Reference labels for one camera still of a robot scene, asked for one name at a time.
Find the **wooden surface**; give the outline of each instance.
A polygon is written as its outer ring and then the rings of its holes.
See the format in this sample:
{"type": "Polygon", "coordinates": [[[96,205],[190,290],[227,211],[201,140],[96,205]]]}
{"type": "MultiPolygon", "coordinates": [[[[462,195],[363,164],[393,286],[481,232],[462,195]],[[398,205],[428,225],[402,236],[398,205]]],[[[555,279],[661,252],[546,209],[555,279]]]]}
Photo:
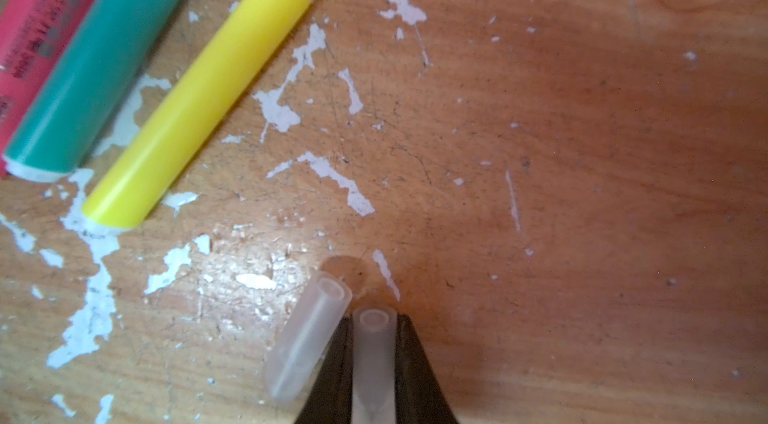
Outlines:
{"type": "MultiPolygon", "coordinates": [[[[175,83],[234,1],[184,0],[148,73],[175,83]]],[[[0,422],[92,422],[107,394],[115,424],[292,422],[300,402],[274,406],[260,373],[318,266],[353,306],[412,317],[462,422],[768,422],[766,0],[410,2],[418,29],[379,16],[386,0],[316,3],[252,89],[283,83],[316,22],[327,49],[281,101],[301,124],[261,144],[259,104],[242,99],[174,186],[200,197],[176,217],[158,207],[104,258],[114,330],[59,370],[46,359],[98,270],[59,222],[77,186],[44,199],[50,186],[0,181],[0,212],[37,238],[27,255],[0,227],[0,422]],[[266,179],[305,151],[376,212],[306,163],[266,179]],[[202,234],[211,254],[192,246],[192,266],[145,296],[202,234]]],[[[143,94],[138,122],[163,96],[143,94]]],[[[84,166],[98,177],[118,153],[84,166]]]]}

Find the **plastic tube end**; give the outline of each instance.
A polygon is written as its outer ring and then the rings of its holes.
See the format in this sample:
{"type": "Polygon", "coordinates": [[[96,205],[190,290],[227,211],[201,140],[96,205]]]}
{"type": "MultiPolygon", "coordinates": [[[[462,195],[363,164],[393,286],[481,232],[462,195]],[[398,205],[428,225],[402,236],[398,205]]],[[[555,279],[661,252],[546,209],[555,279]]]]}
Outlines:
{"type": "Polygon", "coordinates": [[[264,380],[270,396],[287,402],[299,395],[352,300],[347,285],[318,271],[266,357],[264,380]]]}
{"type": "Polygon", "coordinates": [[[14,161],[6,155],[3,156],[3,159],[5,160],[5,170],[8,174],[12,174],[25,181],[52,183],[71,174],[69,172],[46,171],[45,169],[32,168],[21,162],[14,161]]]}

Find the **scratch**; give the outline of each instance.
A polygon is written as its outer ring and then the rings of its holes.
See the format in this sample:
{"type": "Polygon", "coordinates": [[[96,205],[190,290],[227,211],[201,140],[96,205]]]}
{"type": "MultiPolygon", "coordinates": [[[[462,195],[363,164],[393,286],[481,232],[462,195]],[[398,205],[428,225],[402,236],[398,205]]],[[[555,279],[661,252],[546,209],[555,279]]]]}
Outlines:
{"type": "Polygon", "coordinates": [[[642,40],[643,35],[640,32],[640,17],[638,15],[638,1],[637,0],[629,0],[630,1],[630,14],[632,16],[632,24],[634,25],[634,31],[638,35],[638,39],[642,40]]]}
{"type": "Polygon", "coordinates": [[[507,169],[507,186],[509,186],[509,197],[512,199],[512,218],[514,219],[514,228],[520,232],[520,211],[518,210],[518,200],[514,197],[514,187],[512,186],[512,174],[507,169]]]}
{"type": "Polygon", "coordinates": [[[416,30],[416,37],[418,38],[418,44],[422,47],[422,58],[424,59],[424,67],[429,66],[429,55],[427,54],[427,48],[424,46],[424,40],[422,40],[422,34],[418,31],[418,25],[414,24],[413,29],[416,30]]]}

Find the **pink highlighter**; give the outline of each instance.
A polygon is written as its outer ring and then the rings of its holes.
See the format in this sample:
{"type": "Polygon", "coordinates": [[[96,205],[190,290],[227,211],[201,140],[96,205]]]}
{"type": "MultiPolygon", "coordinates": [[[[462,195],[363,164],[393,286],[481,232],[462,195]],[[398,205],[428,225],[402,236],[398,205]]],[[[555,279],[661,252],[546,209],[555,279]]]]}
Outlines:
{"type": "Polygon", "coordinates": [[[93,2],[6,3],[0,14],[0,155],[93,2]]]}

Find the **highlighter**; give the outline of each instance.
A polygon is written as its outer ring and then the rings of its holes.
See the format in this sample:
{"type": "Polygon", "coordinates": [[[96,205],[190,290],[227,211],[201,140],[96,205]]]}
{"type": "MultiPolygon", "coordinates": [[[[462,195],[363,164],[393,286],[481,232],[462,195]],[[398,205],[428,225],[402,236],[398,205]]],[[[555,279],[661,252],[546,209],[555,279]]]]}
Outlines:
{"type": "Polygon", "coordinates": [[[5,150],[6,170],[54,182],[87,156],[179,0],[96,0],[5,150]]]}
{"type": "Polygon", "coordinates": [[[83,204],[96,234],[141,224],[312,0],[242,0],[83,204]]]}
{"type": "Polygon", "coordinates": [[[0,154],[94,0],[8,0],[0,14],[0,154]]]}

